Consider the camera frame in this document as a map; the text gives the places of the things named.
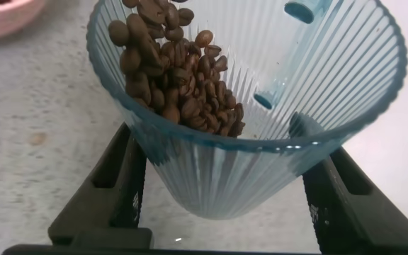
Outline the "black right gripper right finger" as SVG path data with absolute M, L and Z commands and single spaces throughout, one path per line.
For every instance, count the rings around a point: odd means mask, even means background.
M 408 254 L 408 218 L 343 148 L 302 179 L 323 254 Z

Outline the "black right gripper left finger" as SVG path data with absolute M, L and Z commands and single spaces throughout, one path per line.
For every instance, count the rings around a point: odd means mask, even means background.
M 147 158 L 121 125 L 91 173 L 48 229 L 54 245 L 151 249 L 153 234 L 140 228 Z

